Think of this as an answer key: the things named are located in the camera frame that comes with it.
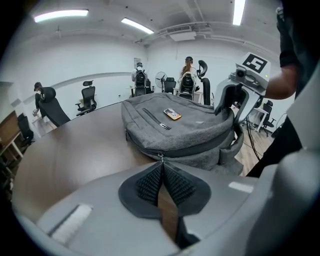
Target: person wearing backpack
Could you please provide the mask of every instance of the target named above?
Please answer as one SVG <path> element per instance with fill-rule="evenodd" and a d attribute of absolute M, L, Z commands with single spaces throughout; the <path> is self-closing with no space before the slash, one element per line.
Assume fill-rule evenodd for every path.
<path fill-rule="evenodd" d="M 136 76 L 139 75 L 140 73 L 143 73 L 144 74 L 144 77 L 145 77 L 145 81 L 147 81 L 148 79 L 148 75 L 147 75 L 147 72 L 143 69 L 143 65 L 141 62 L 138 62 L 136 64 L 136 68 L 132 71 L 132 74 L 131 74 L 131 80 L 132 82 L 135 82 L 136 81 Z"/>

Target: black mesh pad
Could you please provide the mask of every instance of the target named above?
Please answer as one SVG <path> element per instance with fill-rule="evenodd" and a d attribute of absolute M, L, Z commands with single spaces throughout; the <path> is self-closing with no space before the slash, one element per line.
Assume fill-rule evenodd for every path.
<path fill-rule="evenodd" d="M 152 205 L 158 205 L 158 193 L 162 184 L 162 166 L 156 167 L 144 177 L 138 179 L 135 183 L 136 195 L 150 202 Z"/>
<path fill-rule="evenodd" d="M 118 190 L 121 203 L 136 217 L 162 219 L 158 205 L 158 193 L 162 184 L 162 163 L 126 179 Z"/>
<path fill-rule="evenodd" d="M 163 183 L 177 207 L 191 197 L 196 190 L 191 180 L 167 165 L 164 168 Z"/>
<path fill-rule="evenodd" d="M 211 197 L 209 185 L 170 162 L 156 162 L 125 180 L 118 191 L 122 204 L 135 216 L 161 219 L 158 193 L 164 183 L 179 217 L 199 213 Z"/>

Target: white ceiling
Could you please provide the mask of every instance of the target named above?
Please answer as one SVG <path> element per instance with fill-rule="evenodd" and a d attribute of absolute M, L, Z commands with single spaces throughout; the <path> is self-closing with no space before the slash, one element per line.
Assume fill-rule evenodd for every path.
<path fill-rule="evenodd" d="M 22 24 L 19 43 L 72 35 L 102 35 L 151 44 L 163 29 L 191 24 L 199 37 L 241 40 L 273 53 L 279 50 L 276 8 L 279 0 L 246 0 L 241 26 L 232 25 L 235 0 L 42 0 Z M 35 23 L 32 16 L 66 9 L 88 9 L 87 17 L 65 17 Z M 156 33 L 121 23 L 127 17 Z"/>

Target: black pants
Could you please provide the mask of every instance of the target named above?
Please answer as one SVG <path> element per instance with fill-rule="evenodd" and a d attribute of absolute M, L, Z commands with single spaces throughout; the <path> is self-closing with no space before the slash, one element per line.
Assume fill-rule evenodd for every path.
<path fill-rule="evenodd" d="M 278 164 L 286 155 L 298 151 L 301 147 L 296 130 L 289 118 L 287 118 L 273 143 L 247 176 L 259 178 L 266 166 Z"/>

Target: white label sticker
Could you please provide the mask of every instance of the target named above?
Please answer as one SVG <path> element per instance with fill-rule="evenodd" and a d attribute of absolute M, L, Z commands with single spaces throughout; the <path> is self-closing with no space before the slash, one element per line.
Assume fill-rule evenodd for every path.
<path fill-rule="evenodd" d="M 238 182 L 231 182 L 229 184 L 229 188 L 235 189 L 235 190 L 240 190 L 246 193 L 251 193 L 254 190 L 253 186 L 243 184 L 243 183 L 238 183 Z"/>

